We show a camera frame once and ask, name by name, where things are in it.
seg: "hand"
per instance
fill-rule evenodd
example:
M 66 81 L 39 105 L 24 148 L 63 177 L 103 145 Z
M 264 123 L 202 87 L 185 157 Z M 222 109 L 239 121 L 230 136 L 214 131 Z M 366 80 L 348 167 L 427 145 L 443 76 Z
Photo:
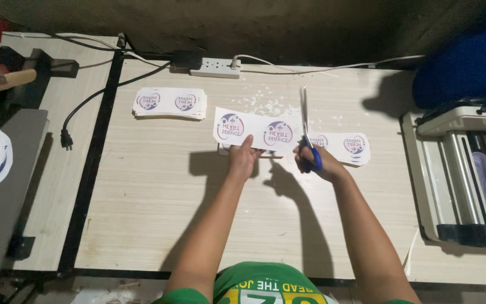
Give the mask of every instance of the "hand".
M 320 146 L 314 146 L 314 148 L 318 150 L 318 153 L 322 158 L 322 170 L 316 172 L 318 176 L 322 177 L 326 181 L 333 182 L 334 179 L 348 174 L 348 171 L 344 168 L 344 166 L 326 149 Z M 298 164 L 298 169 L 301 173 L 303 173 L 303 167 L 301 166 L 301 160 L 303 158 L 306 158 L 314 163 L 314 156 L 308 147 L 303 147 L 303 149 L 300 149 L 300 147 L 297 146 L 293 152 L 295 153 L 295 162 Z
M 238 181 L 242 181 L 243 183 L 251 176 L 254 162 L 264 152 L 264 150 L 251 148 L 252 141 L 253 136 L 249 135 L 245 141 L 243 141 L 241 146 L 232 145 L 230 147 L 228 176 L 233 177 Z

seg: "wall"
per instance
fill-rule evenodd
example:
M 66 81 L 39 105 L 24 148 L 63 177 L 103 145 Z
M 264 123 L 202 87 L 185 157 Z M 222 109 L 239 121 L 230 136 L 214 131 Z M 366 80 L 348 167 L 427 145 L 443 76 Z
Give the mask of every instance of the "wall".
M 347 64 L 432 52 L 486 21 L 486 0 L 0 0 L 32 28 L 125 32 L 143 50 Z

